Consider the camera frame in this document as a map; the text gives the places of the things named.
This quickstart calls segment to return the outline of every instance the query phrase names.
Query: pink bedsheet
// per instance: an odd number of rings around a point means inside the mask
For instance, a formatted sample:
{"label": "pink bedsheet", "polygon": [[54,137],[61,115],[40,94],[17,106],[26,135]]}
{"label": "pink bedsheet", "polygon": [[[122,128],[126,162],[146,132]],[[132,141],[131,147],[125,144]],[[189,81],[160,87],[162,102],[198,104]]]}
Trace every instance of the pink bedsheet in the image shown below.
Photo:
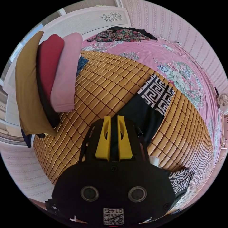
{"label": "pink bedsheet", "polygon": [[178,44],[159,38],[141,42],[82,43],[82,50],[105,52],[142,63],[163,75],[195,106],[208,128],[214,147],[214,165],[220,152],[221,117],[210,77]]}

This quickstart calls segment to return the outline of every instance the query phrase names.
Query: qr code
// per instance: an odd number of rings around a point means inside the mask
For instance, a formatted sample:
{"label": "qr code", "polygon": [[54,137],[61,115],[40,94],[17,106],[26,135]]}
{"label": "qr code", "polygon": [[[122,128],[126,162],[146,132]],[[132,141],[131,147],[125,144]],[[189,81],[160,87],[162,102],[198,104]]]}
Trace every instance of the qr code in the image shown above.
{"label": "qr code", "polygon": [[123,225],[124,210],[104,208],[104,225]]}

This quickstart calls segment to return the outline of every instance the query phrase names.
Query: yellow plastic part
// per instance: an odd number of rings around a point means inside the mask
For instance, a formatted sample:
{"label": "yellow plastic part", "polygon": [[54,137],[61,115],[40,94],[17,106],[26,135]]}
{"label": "yellow plastic part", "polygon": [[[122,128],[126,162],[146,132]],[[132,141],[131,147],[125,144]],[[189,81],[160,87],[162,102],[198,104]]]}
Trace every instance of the yellow plastic part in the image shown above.
{"label": "yellow plastic part", "polygon": [[131,159],[133,154],[123,116],[117,116],[119,161]]}
{"label": "yellow plastic part", "polygon": [[100,139],[97,145],[95,157],[97,159],[110,159],[110,144],[111,144],[111,116],[105,116],[100,134]]}

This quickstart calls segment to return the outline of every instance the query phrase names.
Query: electric fan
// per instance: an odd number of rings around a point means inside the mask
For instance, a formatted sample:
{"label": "electric fan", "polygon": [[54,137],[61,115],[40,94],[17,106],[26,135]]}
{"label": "electric fan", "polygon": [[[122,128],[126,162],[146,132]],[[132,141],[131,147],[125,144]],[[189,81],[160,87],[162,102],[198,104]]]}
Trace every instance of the electric fan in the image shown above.
{"label": "electric fan", "polygon": [[218,104],[220,105],[220,111],[223,115],[228,114],[228,95],[222,93],[218,97]]}

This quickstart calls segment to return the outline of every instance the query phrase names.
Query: brown cloth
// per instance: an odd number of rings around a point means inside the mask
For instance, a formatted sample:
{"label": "brown cloth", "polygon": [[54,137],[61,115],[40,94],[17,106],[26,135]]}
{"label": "brown cloth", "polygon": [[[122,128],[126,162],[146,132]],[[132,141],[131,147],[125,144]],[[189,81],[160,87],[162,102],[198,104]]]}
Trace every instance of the brown cloth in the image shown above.
{"label": "brown cloth", "polygon": [[42,107],[36,80],[37,49],[44,32],[36,33],[18,56],[15,80],[20,126],[25,135],[47,133],[56,136]]}

